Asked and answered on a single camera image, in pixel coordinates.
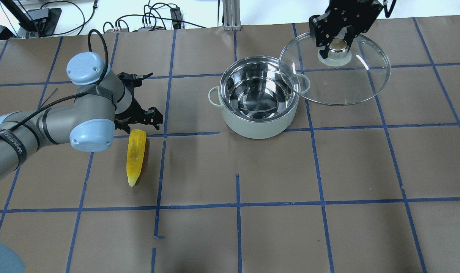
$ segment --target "brown table surface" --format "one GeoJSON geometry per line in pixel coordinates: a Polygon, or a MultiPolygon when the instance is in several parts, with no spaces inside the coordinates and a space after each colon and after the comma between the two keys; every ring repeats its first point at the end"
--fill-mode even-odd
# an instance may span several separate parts
{"type": "MultiPolygon", "coordinates": [[[[208,90],[307,27],[104,35],[115,73],[154,73],[136,98],[164,114],[133,126],[150,141],[138,184],[123,131],[105,152],[45,147],[0,182],[0,242],[36,273],[459,273],[460,16],[376,21],[392,64],[378,98],[301,99],[267,140],[231,131],[208,90]]],[[[0,115],[74,94],[65,67],[84,51],[86,36],[0,41],[0,115]]]]}

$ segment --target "power adapter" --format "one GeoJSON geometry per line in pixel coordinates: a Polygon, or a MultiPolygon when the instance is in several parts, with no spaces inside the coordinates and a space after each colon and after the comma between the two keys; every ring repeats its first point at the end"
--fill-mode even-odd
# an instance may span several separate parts
{"type": "Polygon", "coordinates": [[[181,10],[179,7],[171,8],[171,19],[178,20],[173,21],[173,29],[182,29],[183,28],[183,14],[181,14],[181,10]]]}

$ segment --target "yellow corn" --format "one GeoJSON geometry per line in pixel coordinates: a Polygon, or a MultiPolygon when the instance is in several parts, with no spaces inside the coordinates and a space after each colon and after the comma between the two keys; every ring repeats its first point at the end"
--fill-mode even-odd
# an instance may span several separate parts
{"type": "Polygon", "coordinates": [[[134,129],[129,135],[129,145],[127,147],[127,178],[129,186],[134,187],[140,175],[142,162],[144,159],[146,134],[143,130],[134,129]]]}

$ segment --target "gray robot arm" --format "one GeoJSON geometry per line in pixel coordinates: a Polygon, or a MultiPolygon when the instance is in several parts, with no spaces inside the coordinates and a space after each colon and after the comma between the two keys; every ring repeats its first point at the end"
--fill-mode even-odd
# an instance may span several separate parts
{"type": "Polygon", "coordinates": [[[159,129],[162,114],[154,107],[144,111],[134,98],[134,88],[150,74],[115,75],[109,67],[103,80],[93,84],[103,64],[94,52],[80,53],[68,63],[68,76],[79,86],[73,105],[43,110],[21,126],[33,112],[0,117],[0,179],[48,145],[71,143],[80,151],[100,152],[111,146],[116,128],[129,132],[129,124],[143,123],[159,129]]]}

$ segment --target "pot handle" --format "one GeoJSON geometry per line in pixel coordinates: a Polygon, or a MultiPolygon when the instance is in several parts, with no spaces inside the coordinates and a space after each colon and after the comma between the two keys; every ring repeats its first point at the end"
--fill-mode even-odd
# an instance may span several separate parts
{"type": "Polygon", "coordinates": [[[221,104],[216,104],[215,102],[211,101],[211,94],[215,91],[218,91],[219,87],[218,86],[215,86],[214,88],[211,88],[210,91],[208,92],[208,100],[210,101],[211,104],[213,104],[214,107],[222,107],[221,104]]]}
{"type": "Polygon", "coordinates": [[[306,84],[306,89],[301,91],[300,93],[304,94],[304,93],[308,92],[309,88],[311,87],[311,81],[309,80],[309,78],[306,75],[303,75],[303,74],[295,74],[294,76],[296,76],[298,78],[302,78],[304,80],[304,83],[306,84]]]}

